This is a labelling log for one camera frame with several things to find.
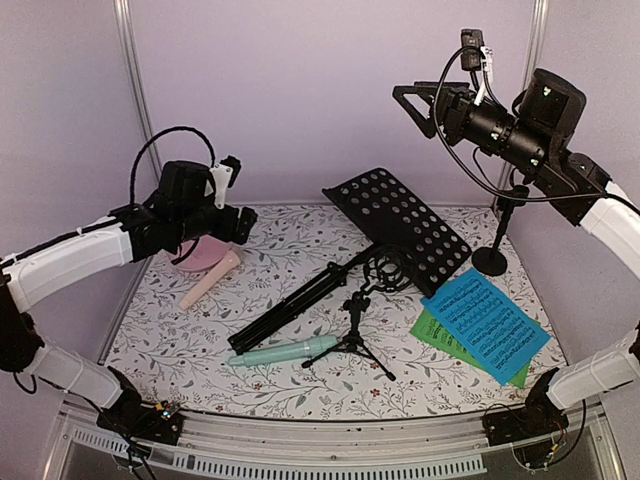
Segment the blue printed paper sheet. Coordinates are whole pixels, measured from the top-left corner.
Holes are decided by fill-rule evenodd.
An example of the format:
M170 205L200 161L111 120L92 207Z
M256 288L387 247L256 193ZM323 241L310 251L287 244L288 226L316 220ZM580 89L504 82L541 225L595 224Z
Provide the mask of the blue printed paper sheet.
M550 340L538 323L474 268L446 282L422 304L502 386Z

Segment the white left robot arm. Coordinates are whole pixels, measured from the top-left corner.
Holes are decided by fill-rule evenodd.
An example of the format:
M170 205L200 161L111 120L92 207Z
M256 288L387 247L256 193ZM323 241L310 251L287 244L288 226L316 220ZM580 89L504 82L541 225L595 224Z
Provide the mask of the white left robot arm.
M187 242L210 236L243 245L257 221L255 211L236 208L226 194L240 172L229 156L211 167L170 161L158 188L142 204L132 202L93 224L18 254L1 263L1 368L27 373L108 410L128 434L148 426L137 390L113 370L46 342L30 310L53 293L101 271L168 252L184 257Z

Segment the beige toy microphone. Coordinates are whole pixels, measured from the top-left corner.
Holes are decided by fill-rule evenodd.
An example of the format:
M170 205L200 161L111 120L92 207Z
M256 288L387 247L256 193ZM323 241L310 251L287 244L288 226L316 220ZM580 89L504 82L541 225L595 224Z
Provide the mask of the beige toy microphone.
M235 251L227 251L225 256L182 298L178 303L179 308L188 310L240 262L241 260Z

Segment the black small tripod mic stand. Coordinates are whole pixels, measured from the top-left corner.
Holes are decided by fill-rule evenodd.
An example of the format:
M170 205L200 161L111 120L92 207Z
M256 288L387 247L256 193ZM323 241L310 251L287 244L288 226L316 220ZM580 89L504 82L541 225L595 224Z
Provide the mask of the black small tripod mic stand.
M348 332L336 345L304 361L302 367L308 369L332 353L348 353L373 361L381 368L387 379L395 381L396 376L365 344L360 332L360 323L371 304L371 295L374 292L394 294L413 284L418 273L418 261L415 255L405 247L392 244L381 245L375 247L366 256L362 273L363 284L343 303L343 309L350 315Z

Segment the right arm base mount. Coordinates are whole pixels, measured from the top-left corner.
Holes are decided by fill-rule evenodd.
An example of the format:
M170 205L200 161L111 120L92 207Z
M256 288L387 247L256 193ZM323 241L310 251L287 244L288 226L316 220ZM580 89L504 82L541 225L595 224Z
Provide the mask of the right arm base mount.
M567 414L557 408L547 397L552 377L559 372L553 368L542 374L530 390L524 404L511 408L506 404L495 403L485 409L481 422L490 446L531 439L555 431L564 438L568 433L569 420ZM561 440L551 442L548 452L538 459L525 460L525 456L516 456L517 463L528 470L547 470L568 458L580 443L586 426L587 404L582 401L581 423L576 437L569 449L560 457Z

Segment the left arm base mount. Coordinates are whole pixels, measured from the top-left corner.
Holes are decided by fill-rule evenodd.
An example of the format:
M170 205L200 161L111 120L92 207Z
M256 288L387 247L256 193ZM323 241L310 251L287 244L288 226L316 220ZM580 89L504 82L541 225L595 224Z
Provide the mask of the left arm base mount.
M140 439L176 446L185 421L180 407L164 400L154 405L142 400L134 385L113 367L108 370L119 381L122 392L109 408L100 408L97 426L126 440Z

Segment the mint green toy microphone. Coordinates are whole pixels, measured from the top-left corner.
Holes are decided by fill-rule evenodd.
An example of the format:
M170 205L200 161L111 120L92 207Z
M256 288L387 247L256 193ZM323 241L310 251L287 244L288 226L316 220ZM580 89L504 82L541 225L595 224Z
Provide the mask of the mint green toy microphone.
M297 343L249 351L230 358L227 364L233 367L251 367L298 359L313 359L337 344L338 338L334 335L316 336Z

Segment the black round-base mic stand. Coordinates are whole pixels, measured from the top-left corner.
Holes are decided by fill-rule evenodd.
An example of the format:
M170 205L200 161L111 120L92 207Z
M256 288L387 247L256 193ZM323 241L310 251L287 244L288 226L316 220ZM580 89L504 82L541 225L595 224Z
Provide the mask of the black round-base mic stand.
M524 185L516 185L512 189L504 191L510 199L500 197L497 201L497 210L500 219L493 244L490 247L480 247L473 252L471 260L473 267L480 273L491 277L503 275L508 266L504 254L500 251L500 245L506 234L511 216L517 207L525 205L529 196L529 188Z

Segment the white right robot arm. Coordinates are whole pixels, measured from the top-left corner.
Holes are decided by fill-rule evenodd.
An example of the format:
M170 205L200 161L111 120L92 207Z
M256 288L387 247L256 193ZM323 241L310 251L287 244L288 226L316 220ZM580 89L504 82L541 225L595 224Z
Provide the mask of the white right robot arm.
M639 273L639 209L611 176L568 144L586 106L585 95L558 75L537 69L506 111L478 98L466 82L418 81L396 86L393 99L427 138L451 152L466 140L514 167L572 225L605 245ZM517 415L517 427L537 436L556 416L593 395L639 377L639 331L632 329L585 360L542 374Z

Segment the green paper sheet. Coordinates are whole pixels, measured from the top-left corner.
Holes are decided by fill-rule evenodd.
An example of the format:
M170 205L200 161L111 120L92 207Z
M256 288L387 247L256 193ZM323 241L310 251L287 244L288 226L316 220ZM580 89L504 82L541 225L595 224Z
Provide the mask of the green paper sheet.
M410 333L447 355L485 371L485 368L455 339L455 337L426 309L419 315Z

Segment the black tripod music stand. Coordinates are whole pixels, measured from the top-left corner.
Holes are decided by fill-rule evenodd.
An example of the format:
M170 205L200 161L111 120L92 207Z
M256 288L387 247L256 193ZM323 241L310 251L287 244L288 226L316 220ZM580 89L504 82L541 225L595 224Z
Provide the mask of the black tripod music stand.
M306 284L285 297L240 332L229 337L243 354L291 323L308 308L346 284L347 276L378 247L395 246L417 273L412 284L431 298L471 256L472 249L416 194L384 168L376 168L322 190L372 245L343 265L329 262Z

